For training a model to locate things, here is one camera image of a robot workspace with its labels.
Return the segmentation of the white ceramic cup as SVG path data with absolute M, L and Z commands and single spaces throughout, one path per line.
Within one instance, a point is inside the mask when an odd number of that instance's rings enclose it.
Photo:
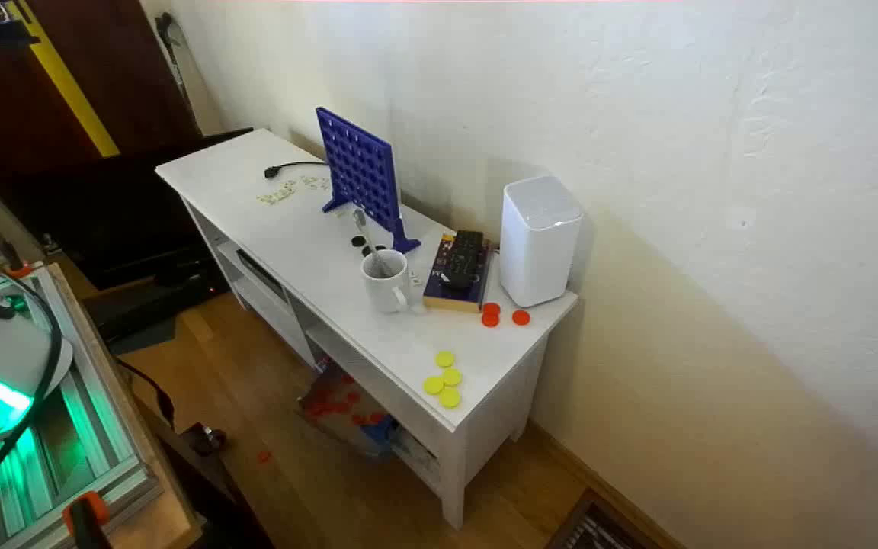
M 396 250 L 375 250 L 360 262 L 363 284 L 378 311 L 396 314 L 409 308 L 409 262 Z

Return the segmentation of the dark box with wooden base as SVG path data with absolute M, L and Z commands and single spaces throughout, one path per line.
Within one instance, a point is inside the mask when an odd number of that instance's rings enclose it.
M 488 250 L 479 232 L 454 232 L 439 241 L 424 302 L 430 308 L 476 311 L 485 302 Z

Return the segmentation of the red game disc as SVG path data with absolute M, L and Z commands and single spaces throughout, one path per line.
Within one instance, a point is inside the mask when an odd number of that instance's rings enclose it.
M 482 305 L 482 326 L 500 326 L 500 305 L 497 302 Z
M 534 317 L 530 317 L 527 308 L 515 308 L 515 311 L 512 311 L 512 323 L 515 323 L 515 326 L 530 326 L 530 320 L 534 320 Z

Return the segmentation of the white tv bench table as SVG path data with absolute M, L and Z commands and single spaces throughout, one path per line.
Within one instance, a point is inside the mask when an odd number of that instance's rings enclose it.
M 530 326 L 482 326 L 473 311 L 427 305 L 381 314 L 360 278 L 363 247 L 351 238 L 381 244 L 387 232 L 351 207 L 323 210 L 329 168 L 265 128 L 171 159 L 159 177 L 180 195 L 238 302 L 302 360 L 332 360 L 375 397 L 409 436 L 399 458 L 442 500 L 445 522 L 460 525 L 473 476 L 524 433 L 549 336 L 576 299 L 564 293 L 537 305 Z M 326 189 L 259 204 L 256 192 L 277 177 L 323 177 Z M 445 372 L 439 351 L 457 354 L 460 409 L 424 393 L 424 381 Z

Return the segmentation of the white rectangular air purifier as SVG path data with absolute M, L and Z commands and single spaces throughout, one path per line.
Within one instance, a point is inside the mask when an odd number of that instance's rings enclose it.
M 500 284 L 515 305 L 552 302 L 567 290 L 582 207 L 561 180 L 540 174 L 503 189 Z

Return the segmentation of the blue connect four grid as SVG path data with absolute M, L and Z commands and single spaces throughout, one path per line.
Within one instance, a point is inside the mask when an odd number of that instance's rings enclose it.
M 323 210 L 357 204 L 393 238 L 393 250 L 412 253 L 418 238 L 402 226 L 390 143 L 326 107 L 317 110 L 317 125 L 332 180 Z

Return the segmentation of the game box on floor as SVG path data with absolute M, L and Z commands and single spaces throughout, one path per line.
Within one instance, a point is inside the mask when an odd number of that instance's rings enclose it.
M 396 436 L 393 415 L 338 366 L 314 378 L 296 412 L 366 458 L 384 458 Z

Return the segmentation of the small letter tiles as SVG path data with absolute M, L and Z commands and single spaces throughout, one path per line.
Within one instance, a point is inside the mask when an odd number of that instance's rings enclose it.
M 256 201 L 265 207 L 277 207 L 302 195 L 320 195 L 323 189 L 326 189 L 323 177 L 277 177 L 256 192 Z

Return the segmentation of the black floor vent grille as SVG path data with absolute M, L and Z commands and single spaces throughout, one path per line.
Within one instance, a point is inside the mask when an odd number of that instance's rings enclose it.
M 652 543 L 613 509 L 594 491 L 585 491 L 546 549 L 652 549 Z

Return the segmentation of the black low furniture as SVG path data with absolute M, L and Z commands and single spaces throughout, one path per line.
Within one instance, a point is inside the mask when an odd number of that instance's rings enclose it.
M 229 134 L 76 162 L 3 192 L 21 226 L 46 250 L 61 250 L 98 290 L 140 284 L 134 296 L 91 305 L 110 345 L 226 290 L 180 195 L 155 174 L 159 165 L 223 140 Z

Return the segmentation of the dark wooden cabinet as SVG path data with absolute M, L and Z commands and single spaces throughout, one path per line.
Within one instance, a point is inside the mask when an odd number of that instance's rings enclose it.
M 0 0 L 0 189 L 198 137 L 146 0 Z

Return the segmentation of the orange clamp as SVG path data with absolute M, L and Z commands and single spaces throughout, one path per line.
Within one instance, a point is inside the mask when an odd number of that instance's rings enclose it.
M 98 491 L 85 491 L 76 497 L 64 512 L 64 528 L 76 549 L 113 549 L 104 522 L 107 522 L 107 503 Z

